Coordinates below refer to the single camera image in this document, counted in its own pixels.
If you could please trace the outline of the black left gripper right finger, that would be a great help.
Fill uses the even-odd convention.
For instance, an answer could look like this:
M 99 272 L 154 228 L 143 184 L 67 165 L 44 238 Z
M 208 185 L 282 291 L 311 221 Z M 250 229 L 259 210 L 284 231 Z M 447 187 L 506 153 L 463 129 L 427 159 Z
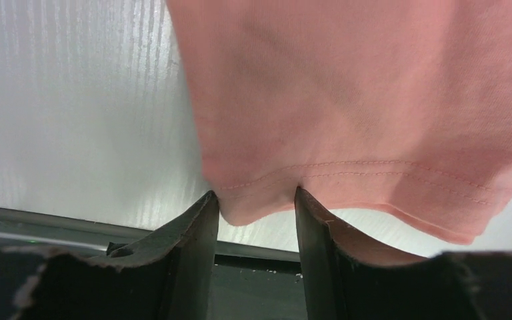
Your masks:
M 512 251 L 426 258 L 386 245 L 295 192 L 310 319 L 512 319 Z

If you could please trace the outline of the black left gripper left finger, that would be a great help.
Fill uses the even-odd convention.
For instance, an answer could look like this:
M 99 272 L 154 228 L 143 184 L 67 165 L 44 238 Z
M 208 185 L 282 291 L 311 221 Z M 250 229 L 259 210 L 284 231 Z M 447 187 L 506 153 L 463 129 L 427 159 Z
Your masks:
M 144 238 L 84 257 L 0 246 L 0 319 L 205 319 L 219 224 L 216 194 Z

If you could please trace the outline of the salmon pink t shirt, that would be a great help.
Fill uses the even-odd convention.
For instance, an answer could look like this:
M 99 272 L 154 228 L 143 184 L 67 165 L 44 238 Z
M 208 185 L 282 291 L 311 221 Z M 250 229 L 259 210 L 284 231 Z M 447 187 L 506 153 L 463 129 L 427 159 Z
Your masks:
M 512 1 L 168 1 L 231 225 L 374 209 L 467 245 L 512 199 Z

